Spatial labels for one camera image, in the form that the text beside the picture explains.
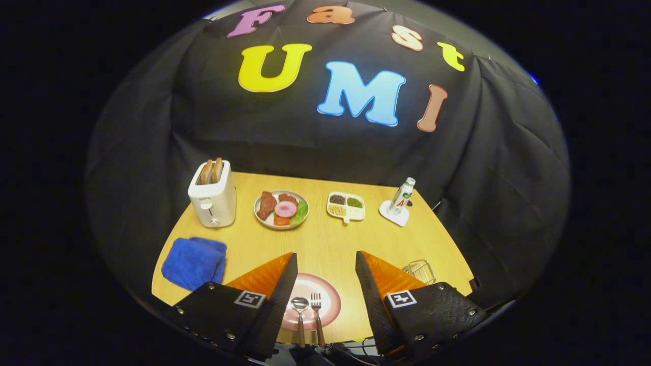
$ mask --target letter m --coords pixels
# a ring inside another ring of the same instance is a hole
[[[344,107],[341,105],[341,94],[346,97],[350,114],[359,116],[364,108],[373,100],[373,106],[366,112],[366,119],[385,126],[398,124],[396,118],[396,103],[400,86],[405,84],[404,76],[392,71],[381,71],[367,85],[352,63],[330,61],[325,64],[330,70],[330,84],[325,101],[316,110],[325,115],[341,116]]]

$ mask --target steak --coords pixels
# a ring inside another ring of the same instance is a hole
[[[276,203],[276,198],[270,192],[263,191],[262,198],[260,199],[260,210],[256,212],[256,215],[261,220],[266,220],[276,207]]]
[[[283,193],[282,195],[278,196],[278,201],[290,201],[293,202],[296,206],[298,206],[298,202],[296,202],[296,198],[286,193]]]

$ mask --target pink plate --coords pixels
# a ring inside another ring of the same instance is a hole
[[[287,308],[285,309],[282,328],[298,331],[298,312],[292,308],[291,300],[299,296],[306,298],[310,302],[310,307],[303,311],[303,327],[305,331],[316,330],[314,310],[312,310],[313,300],[310,297],[312,292],[319,292],[321,294],[321,310],[319,310],[321,325],[325,327],[335,321],[337,316],[339,316],[339,311],[341,311],[341,298],[337,290],[335,290],[330,282],[321,277],[298,272],[292,295],[289,297],[290,302],[287,303]]]

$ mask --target white coaster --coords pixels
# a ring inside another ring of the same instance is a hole
[[[382,202],[380,205],[380,214],[387,218],[389,221],[393,221],[401,227],[404,227],[404,225],[407,223],[407,220],[409,219],[409,211],[407,211],[407,208],[404,207],[399,214],[394,215],[390,214],[387,211],[389,209],[389,206],[391,206],[391,200]]]

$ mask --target fork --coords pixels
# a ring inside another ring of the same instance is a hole
[[[326,341],[324,340],[324,329],[321,326],[321,318],[319,317],[319,309],[321,309],[321,294],[319,292],[312,292],[310,299],[312,300],[312,310],[314,310],[314,315],[316,317],[316,336],[319,340],[319,346],[325,347]]]

